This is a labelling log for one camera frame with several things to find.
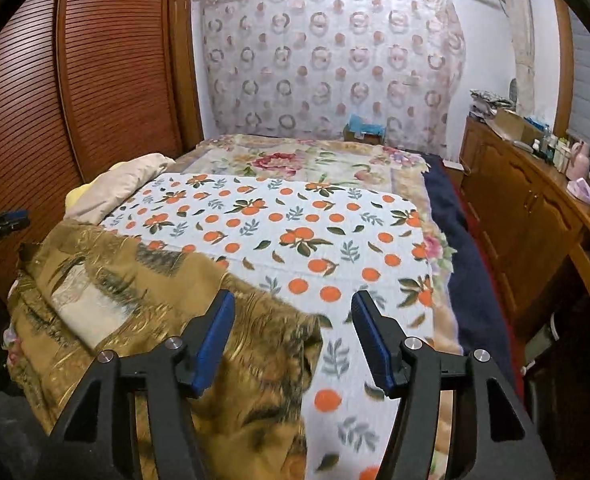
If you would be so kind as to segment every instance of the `wooden dresser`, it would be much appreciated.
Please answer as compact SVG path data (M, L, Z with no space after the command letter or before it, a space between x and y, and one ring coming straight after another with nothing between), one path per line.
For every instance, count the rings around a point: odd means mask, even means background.
M590 296L590 206L566 192L568 180L554 167L470 118L460 162L462 195L525 342L558 307Z

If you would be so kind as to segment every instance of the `pink bottle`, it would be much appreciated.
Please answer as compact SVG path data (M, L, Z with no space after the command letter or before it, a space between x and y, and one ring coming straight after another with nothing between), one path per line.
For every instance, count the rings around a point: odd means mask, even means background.
M590 146L584 140L573 144L571 148L571 159L568 162L568 169L566 170L566 177L569 180L577 180L578 178L586 179L590 166L588 160L589 152Z

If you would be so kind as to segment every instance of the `red floor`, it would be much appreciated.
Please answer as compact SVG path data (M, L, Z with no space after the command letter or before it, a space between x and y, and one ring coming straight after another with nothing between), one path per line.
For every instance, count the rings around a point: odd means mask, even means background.
M460 205L464 210L464 214L466 215L466 220L469 224L469 233L475 240L475 244L478 246L478 250L480 250L480 255L482 256L482 260L484 265L486 266L486 270L488 270L488 275L491 278L491 282L493 283L493 289L495 290L496 298L498 298L498 303L500 304L502 316L504 317L504 322L506 323L506 328L508 329L508 337L511 344L511 358L513 361L513 372L515 374L515 390L517 392L518 397L524 401L524 382L522 381L522 375L520 373L520 369L522 368L522 358L520 354L522 349L518 345L517 339L515 338L515 333L513 332L512 327L508 323L508 319L505 314L505 306L504 302L502 301L502 295L499 290L498 282L496 281L495 273L493 272L490 262L488 261L488 256L486 256L486 252L484 250L484 246L482 244L482 240L480 237L480 225L478 221L475 219L473 214L471 213L467 204L465 204L464 200L462 200L462 196L460 195L460 190L456 189L455 192L457 193L458 198L460 199Z

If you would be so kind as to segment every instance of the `louvered wardrobe door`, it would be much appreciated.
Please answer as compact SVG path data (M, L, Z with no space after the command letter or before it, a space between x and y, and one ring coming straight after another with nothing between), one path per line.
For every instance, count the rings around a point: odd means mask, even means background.
M28 209L30 228L0 241L0 296L17 276L22 240L39 242L82 181L59 106L57 0L26 0L0 32L0 212Z
M115 162L181 151L168 0L60 0L64 114L86 180Z

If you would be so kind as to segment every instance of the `navy blue blanket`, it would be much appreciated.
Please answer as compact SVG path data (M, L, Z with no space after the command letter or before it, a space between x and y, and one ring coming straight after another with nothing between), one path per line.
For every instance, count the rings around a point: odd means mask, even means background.
M488 271L469 234L466 216L440 158L426 153L421 155L431 166L431 171L424 173L431 215L446 234L449 245L457 251L453 256L449 294L460 345L465 354L477 348L487 350L515 387L506 324Z

